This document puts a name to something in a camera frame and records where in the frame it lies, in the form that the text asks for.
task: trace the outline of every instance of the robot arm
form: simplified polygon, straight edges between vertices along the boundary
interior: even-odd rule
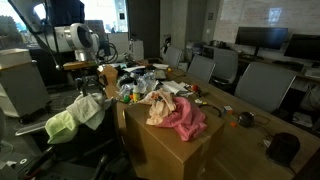
[[[95,60],[99,39],[97,35],[90,33],[88,26],[74,23],[70,26],[53,27],[52,23],[45,22],[51,21],[50,18],[52,17],[47,16],[46,20],[41,20],[35,13],[34,7],[39,4],[46,3],[46,7],[51,7],[50,0],[8,1],[26,24],[30,33],[36,38],[41,48],[57,53],[75,51],[77,60]]]

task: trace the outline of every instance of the bottle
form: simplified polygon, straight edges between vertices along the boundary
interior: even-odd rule
[[[140,100],[140,90],[136,80],[133,82],[133,102],[138,102]]]

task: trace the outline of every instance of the paper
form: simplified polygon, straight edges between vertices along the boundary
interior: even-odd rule
[[[175,95],[188,93],[188,90],[186,90],[183,86],[179,85],[175,81],[163,81],[162,84],[163,89],[168,92],[172,92]]]
[[[169,67],[169,65],[167,64],[152,64],[152,65],[157,69],[167,69]]]
[[[134,70],[137,70],[137,69],[142,69],[142,68],[145,68],[145,66],[136,66],[136,67],[131,67],[131,68],[125,68],[123,69],[124,71],[127,71],[127,72],[132,72]]]

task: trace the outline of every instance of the computer monitor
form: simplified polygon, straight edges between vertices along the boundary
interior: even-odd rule
[[[278,27],[239,27],[236,44],[255,46],[254,56],[259,48],[280,49],[286,38],[288,28]]]
[[[284,56],[320,61],[320,35],[293,34]]]

